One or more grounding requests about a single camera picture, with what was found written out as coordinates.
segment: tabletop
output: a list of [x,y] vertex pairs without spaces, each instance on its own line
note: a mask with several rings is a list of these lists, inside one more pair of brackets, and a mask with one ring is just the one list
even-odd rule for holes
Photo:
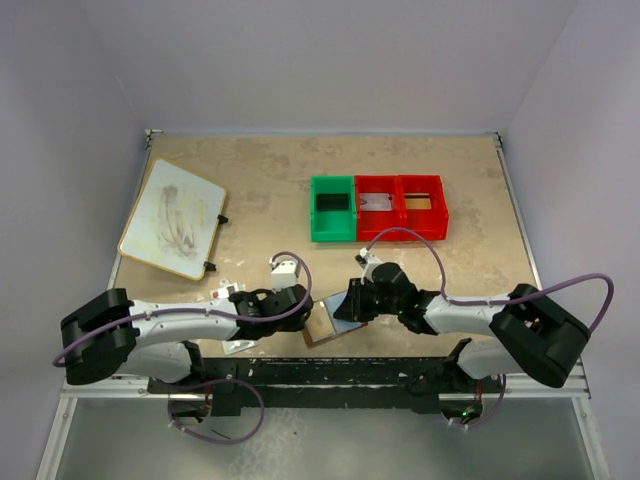
[[[489,296],[534,284],[527,251],[493,138],[485,137],[230,137],[161,136],[150,162],[164,159],[227,190],[229,223],[216,234],[209,261],[217,272],[188,280],[122,258],[116,287],[129,298],[201,302],[222,279],[247,289],[270,287],[268,259],[289,250],[313,274],[314,300],[347,288],[361,269],[363,244],[314,244],[310,238],[310,178],[314,175],[440,175],[450,213],[446,240],[435,243],[447,272],[447,292]],[[374,252],[397,262],[418,288],[438,289],[440,274],[420,243],[379,242]],[[312,315],[320,314],[314,309]],[[465,334],[410,333],[393,317],[309,349],[302,334],[278,333],[243,357],[444,356]],[[220,342],[199,342],[204,356],[223,356]]]

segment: green box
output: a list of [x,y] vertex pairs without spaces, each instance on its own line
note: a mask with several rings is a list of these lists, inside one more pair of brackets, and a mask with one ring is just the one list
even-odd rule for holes
[[[346,193],[348,210],[318,211],[316,195],[319,193]],[[356,241],[356,189],[354,177],[311,177],[311,241]]]

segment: white wall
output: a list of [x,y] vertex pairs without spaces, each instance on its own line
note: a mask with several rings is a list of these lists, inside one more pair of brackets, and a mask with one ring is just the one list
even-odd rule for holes
[[104,289],[143,132],[75,0],[0,5],[0,465],[33,478],[60,320]]
[[83,0],[144,125],[496,131],[576,0]]
[[[585,362],[609,458],[640,472],[640,3],[579,2],[505,136],[545,285],[610,273],[616,295]],[[558,294],[584,321],[601,285]]]

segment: wooden board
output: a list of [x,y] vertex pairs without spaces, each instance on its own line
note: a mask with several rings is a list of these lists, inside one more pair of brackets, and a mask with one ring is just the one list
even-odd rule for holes
[[[285,249],[309,264],[316,300],[346,289],[349,278],[361,274],[353,257],[362,244],[311,243],[312,175],[440,175],[450,223],[447,239],[436,249],[447,269],[449,292],[484,296],[534,282],[490,137],[159,137],[151,158],[215,179],[227,190],[229,223],[218,230],[209,259],[219,271],[200,282],[124,258],[116,285],[126,287],[130,298],[204,301],[222,278],[245,283],[248,289],[268,287],[268,259]],[[374,251],[402,265],[419,288],[438,288],[436,264],[420,244],[381,244]],[[313,349],[301,333],[283,333],[238,355],[442,356],[463,337],[415,335],[394,318],[379,317],[366,328]],[[219,342],[202,341],[200,346],[206,356],[224,355]]]
[[119,252],[191,280],[204,276],[225,191],[156,160],[127,222]]

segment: purple cable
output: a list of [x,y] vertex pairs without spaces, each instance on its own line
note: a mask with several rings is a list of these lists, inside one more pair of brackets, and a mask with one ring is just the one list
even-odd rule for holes
[[238,385],[242,385],[243,387],[248,388],[251,391],[251,393],[253,393],[258,399],[258,403],[260,404],[260,419],[258,420],[258,423],[253,428],[253,430],[251,430],[249,433],[247,433],[246,435],[240,438],[234,438],[232,440],[219,440],[217,438],[212,438],[206,435],[202,435],[201,433],[197,433],[197,432],[194,432],[193,430],[188,429],[176,419],[176,417],[173,415],[173,412],[171,411],[171,402],[169,401],[167,403],[167,414],[169,415],[169,420],[171,421],[171,425],[177,428],[178,430],[180,430],[181,432],[186,433],[187,435],[197,438],[198,440],[203,440],[205,442],[213,443],[215,445],[237,445],[238,443],[242,443],[246,440],[249,440],[251,437],[253,437],[258,432],[258,430],[260,430],[260,427],[262,426],[262,422],[264,422],[264,417],[266,413],[264,400],[262,399],[260,392],[258,392],[258,390],[256,390],[253,385],[247,382],[244,382],[242,380],[238,380],[236,378],[220,378],[217,380],[210,380],[208,382],[199,383],[197,385],[188,385],[184,387],[179,387],[176,385],[171,385],[171,386],[177,388],[178,390],[189,391],[189,390],[205,388],[213,385],[220,385],[222,383],[236,383]]
[[373,247],[373,245],[378,240],[380,240],[381,237],[391,232],[405,232],[410,235],[413,235],[422,243],[424,243],[424,245],[429,249],[433,257],[436,259],[436,262],[438,263],[438,268],[440,269],[440,275],[442,276],[442,283],[440,284],[440,294],[442,295],[442,298],[444,298],[451,305],[457,305],[461,307],[483,307],[487,305],[489,306],[519,305],[524,302],[529,302],[531,300],[536,300],[538,298],[544,297],[545,295],[548,295],[553,292],[557,292],[558,290],[562,290],[564,288],[577,285],[578,283],[586,282],[588,280],[600,279],[600,280],[604,280],[605,283],[607,284],[607,295],[604,299],[604,302],[602,302],[602,307],[600,308],[598,315],[596,315],[596,318],[591,324],[591,327],[589,327],[589,331],[593,333],[595,329],[598,328],[598,325],[600,325],[600,322],[602,321],[602,319],[604,318],[604,315],[607,313],[607,310],[609,309],[609,305],[611,305],[611,300],[613,300],[613,292],[614,292],[613,280],[611,280],[611,278],[608,275],[605,275],[604,273],[587,273],[585,275],[580,275],[579,277],[575,277],[570,280],[565,280],[564,282],[560,282],[556,285],[552,285],[551,287],[544,288],[539,292],[535,292],[530,295],[525,295],[524,297],[514,298],[510,300],[494,300],[492,302],[487,302],[484,300],[456,300],[455,298],[450,298],[449,295],[447,295],[447,293],[445,292],[445,287],[447,285],[447,275],[444,271],[444,265],[442,264],[442,260],[440,259],[440,256],[435,251],[433,246],[424,237],[422,237],[422,235],[404,227],[388,228],[380,232],[378,235],[376,235],[376,237],[373,240],[371,240],[369,245],[367,245],[367,250],[370,250],[371,247]]
[[[300,303],[298,303],[295,307],[293,307],[288,312],[281,313],[279,315],[274,315],[272,317],[256,318],[256,317],[248,317],[245,315],[236,315],[235,313],[223,312],[222,310],[210,310],[205,308],[165,308],[163,310],[156,310],[152,312],[151,315],[154,317],[157,317],[160,315],[171,315],[176,313],[199,313],[199,314],[219,315],[221,317],[231,318],[234,320],[243,320],[245,322],[253,322],[253,323],[277,322],[278,320],[283,320],[293,315],[298,310],[300,310],[307,303],[309,298],[311,298],[311,287],[313,286],[313,281],[311,278],[311,271],[309,270],[309,266],[305,263],[304,260],[302,260],[302,258],[300,258],[295,253],[282,251],[282,252],[276,253],[271,258],[274,260],[282,256],[288,256],[297,260],[298,263],[300,263],[300,265],[302,266],[302,269],[304,270],[304,273],[307,276],[307,291],[302,297],[302,300],[300,300]],[[87,333],[86,335],[83,335],[82,337],[78,338],[74,342],[71,342],[69,345],[67,345],[67,347],[64,348],[64,350],[62,350],[58,355],[55,356],[55,358],[51,363],[53,364],[54,367],[58,367],[58,368],[64,367],[64,362],[62,361],[62,359],[67,355],[69,355],[71,352],[73,352],[80,345],[87,342],[88,340],[91,340],[92,338],[95,338],[98,335],[101,335],[104,332],[111,330],[112,328],[116,328],[126,323],[133,322],[134,320],[141,320],[143,318],[146,318],[146,316],[147,316],[146,313],[137,313],[135,315],[129,315],[128,317],[119,318],[118,320],[114,320],[113,322],[109,322],[105,325],[102,325],[101,327],[98,327],[95,330],[92,330],[91,332]]]

